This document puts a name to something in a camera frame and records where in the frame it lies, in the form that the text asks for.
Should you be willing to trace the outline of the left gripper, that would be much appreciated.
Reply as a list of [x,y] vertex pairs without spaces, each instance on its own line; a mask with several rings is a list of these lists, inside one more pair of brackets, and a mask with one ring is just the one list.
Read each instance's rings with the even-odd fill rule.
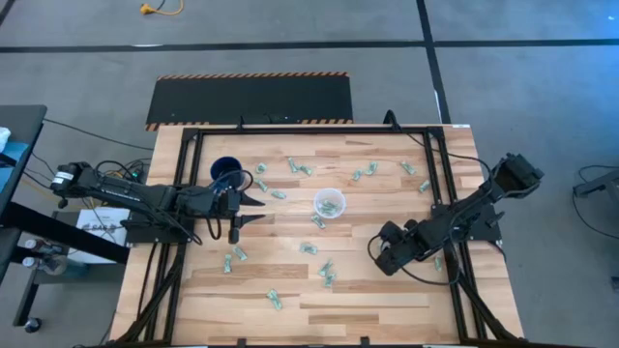
[[237,244],[239,242],[241,227],[255,220],[265,218],[265,215],[242,215],[239,217],[240,204],[242,206],[264,206],[263,202],[251,198],[245,192],[240,192],[236,189],[226,190],[219,196],[216,204],[215,220],[217,223],[221,223],[225,219],[228,220],[228,242],[230,244]]

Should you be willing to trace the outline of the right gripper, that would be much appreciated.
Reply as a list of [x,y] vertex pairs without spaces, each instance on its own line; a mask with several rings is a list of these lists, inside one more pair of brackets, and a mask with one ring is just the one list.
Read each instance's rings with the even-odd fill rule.
[[427,251],[416,237],[417,227],[418,221],[415,219],[408,220],[403,228],[389,220],[380,229],[378,237],[387,246],[380,251],[374,263],[386,276],[392,276]]

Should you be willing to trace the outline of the clear plastic round bin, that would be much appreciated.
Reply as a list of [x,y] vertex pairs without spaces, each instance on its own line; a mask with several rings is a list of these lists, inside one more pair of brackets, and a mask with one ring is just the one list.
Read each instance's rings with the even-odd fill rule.
[[[329,201],[331,201],[333,203],[336,203],[336,204],[338,204],[340,206],[340,211],[339,211],[339,213],[337,215],[329,216],[329,215],[322,214],[319,211],[319,204],[320,204],[320,202],[322,200],[325,200],[325,199],[327,199],[327,200],[329,200]],[[316,193],[316,195],[314,196],[313,207],[314,207],[315,212],[320,217],[322,217],[322,218],[338,218],[338,217],[340,217],[343,214],[343,212],[346,209],[346,199],[345,199],[343,193],[340,190],[338,190],[338,189],[335,189],[335,188],[323,188],[323,189],[319,190]]]

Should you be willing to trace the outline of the dark blue ceramic mug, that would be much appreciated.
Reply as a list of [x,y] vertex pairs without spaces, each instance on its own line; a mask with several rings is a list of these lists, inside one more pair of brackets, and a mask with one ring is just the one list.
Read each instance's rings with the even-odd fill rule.
[[233,157],[222,157],[214,161],[210,174],[215,189],[239,188],[245,181],[242,164]]

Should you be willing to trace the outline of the small black box device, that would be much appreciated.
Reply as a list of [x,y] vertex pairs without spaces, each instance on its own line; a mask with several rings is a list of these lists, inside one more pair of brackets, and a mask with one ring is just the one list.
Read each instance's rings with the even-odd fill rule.
[[292,124],[293,118],[280,114],[249,114],[240,117],[240,121],[247,125],[268,125],[268,124]]

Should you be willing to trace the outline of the black hazard-striped floor mat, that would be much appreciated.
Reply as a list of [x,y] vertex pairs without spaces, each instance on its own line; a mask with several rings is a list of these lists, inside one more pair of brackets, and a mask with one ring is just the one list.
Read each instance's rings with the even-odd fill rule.
[[166,74],[158,77],[145,129],[235,125],[249,114],[280,114],[292,124],[354,121],[347,72]]

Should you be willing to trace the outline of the white printed box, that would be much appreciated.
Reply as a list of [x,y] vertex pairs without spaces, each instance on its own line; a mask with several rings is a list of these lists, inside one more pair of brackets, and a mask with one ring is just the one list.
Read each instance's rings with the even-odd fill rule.
[[[130,215],[128,209],[99,207],[92,210],[81,210],[76,227],[87,233],[103,238],[118,246],[126,245],[127,230],[121,221]],[[68,257],[73,261],[85,264],[111,264],[112,261],[91,253],[70,248]]]

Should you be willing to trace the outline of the blue box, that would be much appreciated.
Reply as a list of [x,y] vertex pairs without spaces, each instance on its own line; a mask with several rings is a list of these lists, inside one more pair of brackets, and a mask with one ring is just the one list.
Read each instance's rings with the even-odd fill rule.
[[6,184],[25,151],[29,148],[27,143],[9,141],[5,144],[0,154],[0,192]]

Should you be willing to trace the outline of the black side desk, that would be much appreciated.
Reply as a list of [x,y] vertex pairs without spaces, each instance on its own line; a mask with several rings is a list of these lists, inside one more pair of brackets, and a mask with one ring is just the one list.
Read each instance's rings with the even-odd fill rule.
[[18,244],[22,232],[111,260],[111,264],[93,266],[86,276],[77,279],[78,282],[108,281],[109,272],[119,271],[127,263],[127,247],[93,236],[63,220],[48,217],[13,201],[18,181],[43,129],[46,112],[47,108],[41,104],[0,105],[0,127],[11,131],[11,140],[29,145],[0,192],[0,284],[10,264],[19,264],[25,257],[38,255]]

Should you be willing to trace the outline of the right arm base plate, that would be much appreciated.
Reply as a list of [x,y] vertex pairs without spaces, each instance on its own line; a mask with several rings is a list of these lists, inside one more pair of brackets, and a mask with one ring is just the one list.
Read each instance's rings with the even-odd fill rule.
[[429,237],[432,245],[447,240],[454,243],[468,240],[496,242],[501,239],[498,220],[503,216],[503,212],[496,213],[489,203],[459,201],[432,210],[430,219],[420,230]]

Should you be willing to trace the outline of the black aluminium table frame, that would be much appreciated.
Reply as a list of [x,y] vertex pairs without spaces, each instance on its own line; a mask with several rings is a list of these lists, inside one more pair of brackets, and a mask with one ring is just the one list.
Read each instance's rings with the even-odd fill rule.
[[[248,208],[265,215],[241,231],[240,248],[248,259],[233,260],[223,272],[224,256],[233,252],[226,241],[214,241],[208,228],[195,228],[201,245],[187,248],[172,342],[177,345],[228,345],[244,339],[267,347],[291,344],[456,343],[458,332],[476,334],[472,306],[463,292],[446,286],[447,271],[437,272],[432,260],[414,262],[395,275],[384,275],[373,263],[376,234],[387,221],[404,223],[427,218],[435,200],[447,202],[449,189],[458,197],[472,193],[483,180],[472,131],[447,126],[443,130],[449,157],[427,154],[421,136],[409,137],[386,125],[276,126],[270,134],[253,128],[237,133],[228,126],[207,130],[200,156],[199,184],[210,182],[209,167],[223,156],[237,158],[246,168],[267,165],[265,183],[285,199],[251,188],[264,203]],[[296,166],[312,169],[292,173]],[[365,174],[369,163],[375,173]],[[416,169],[409,175],[400,163]],[[359,181],[352,176],[363,171]],[[430,187],[419,192],[425,180]],[[321,189],[338,189],[346,199],[340,217],[322,218],[320,229],[313,199]],[[301,243],[318,248],[316,255],[300,251]],[[324,286],[319,269],[331,260],[336,274]],[[267,298],[275,289],[282,309]]]

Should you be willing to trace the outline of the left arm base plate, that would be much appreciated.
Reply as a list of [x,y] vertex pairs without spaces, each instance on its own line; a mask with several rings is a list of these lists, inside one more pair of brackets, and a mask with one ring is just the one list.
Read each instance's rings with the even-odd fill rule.
[[130,209],[121,221],[127,230],[127,241],[133,244],[179,244],[192,241],[194,218],[158,207]]

